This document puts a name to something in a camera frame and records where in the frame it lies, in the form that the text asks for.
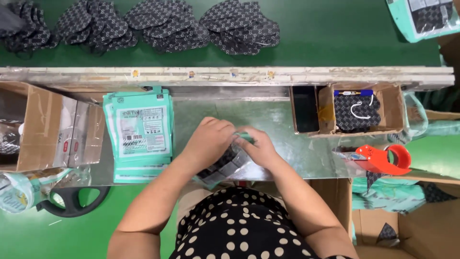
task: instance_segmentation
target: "person's arm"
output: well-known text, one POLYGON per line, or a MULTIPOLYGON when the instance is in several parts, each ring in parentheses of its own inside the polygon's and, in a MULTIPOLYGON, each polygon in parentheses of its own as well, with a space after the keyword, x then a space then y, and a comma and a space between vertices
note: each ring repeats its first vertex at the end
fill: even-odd
POLYGON ((180 190, 224 154, 234 132, 235 127, 228 121, 204 118, 184 151, 128 207, 110 239, 107 258, 159 259, 159 235, 180 190))
POLYGON ((311 248, 322 258, 343 255, 357 259, 353 244, 337 217, 321 196, 276 152, 268 135, 249 126, 240 127, 238 131, 247 132, 254 139, 254 144, 242 138, 236 142, 256 164, 272 173, 289 216, 311 248))

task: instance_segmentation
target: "stack of packaging bags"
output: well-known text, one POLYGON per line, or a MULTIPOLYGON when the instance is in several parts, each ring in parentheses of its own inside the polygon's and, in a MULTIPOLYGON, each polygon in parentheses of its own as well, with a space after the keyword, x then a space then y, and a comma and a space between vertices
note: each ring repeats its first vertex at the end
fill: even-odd
POLYGON ((115 183, 147 183, 172 161, 173 102, 160 86, 105 95, 103 109, 115 161, 115 183))

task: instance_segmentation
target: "smartphone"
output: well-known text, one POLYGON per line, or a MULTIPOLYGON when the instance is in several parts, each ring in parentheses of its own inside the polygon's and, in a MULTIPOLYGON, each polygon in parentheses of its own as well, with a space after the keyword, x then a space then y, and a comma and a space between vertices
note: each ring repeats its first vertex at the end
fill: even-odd
POLYGON ((325 86, 291 86, 291 105, 296 134, 319 131, 318 91, 325 86))

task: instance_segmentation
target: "red tape dispenser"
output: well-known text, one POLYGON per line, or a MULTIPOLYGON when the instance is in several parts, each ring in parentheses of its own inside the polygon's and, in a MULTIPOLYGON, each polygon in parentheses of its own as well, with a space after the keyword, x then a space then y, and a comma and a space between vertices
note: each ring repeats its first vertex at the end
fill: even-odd
POLYGON ((355 152, 365 157, 365 160, 354 160, 364 170, 397 176, 411 171, 409 151, 402 145, 390 145, 385 150, 364 145, 357 148, 355 152), (388 161, 389 151, 393 153, 393 164, 388 161))

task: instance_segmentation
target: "white ear loop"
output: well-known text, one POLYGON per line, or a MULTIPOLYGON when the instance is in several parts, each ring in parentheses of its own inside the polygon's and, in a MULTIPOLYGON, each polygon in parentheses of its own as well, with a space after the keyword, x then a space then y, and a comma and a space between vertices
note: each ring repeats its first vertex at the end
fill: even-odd
POLYGON ((353 105, 351 106, 351 108, 350 108, 350 112, 353 114, 353 116, 355 116, 355 117, 358 118, 358 119, 370 119, 370 118, 371 118, 370 116, 361 117, 361 116, 356 115, 356 114, 353 112, 353 107, 355 107, 355 106, 360 106, 361 104, 362 104, 361 101, 359 101, 359 102, 356 103, 356 104, 353 104, 353 105))

